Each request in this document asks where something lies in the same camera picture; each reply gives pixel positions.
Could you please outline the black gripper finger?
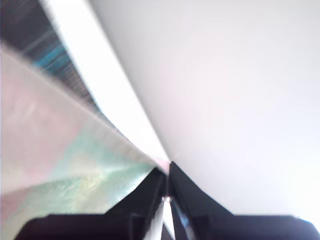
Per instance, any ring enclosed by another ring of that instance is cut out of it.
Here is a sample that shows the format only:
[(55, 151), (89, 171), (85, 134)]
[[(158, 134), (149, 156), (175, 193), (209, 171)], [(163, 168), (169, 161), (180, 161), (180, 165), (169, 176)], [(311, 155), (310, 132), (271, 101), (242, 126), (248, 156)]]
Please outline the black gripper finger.
[(106, 240), (160, 240), (166, 176), (154, 168), (124, 199), (108, 210)]
[(175, 163), (169, 165), (169, 196), (175, 238), (204, 240), (207, 223), (198, 218), (229, 217), (233, 214), (202, 191)]

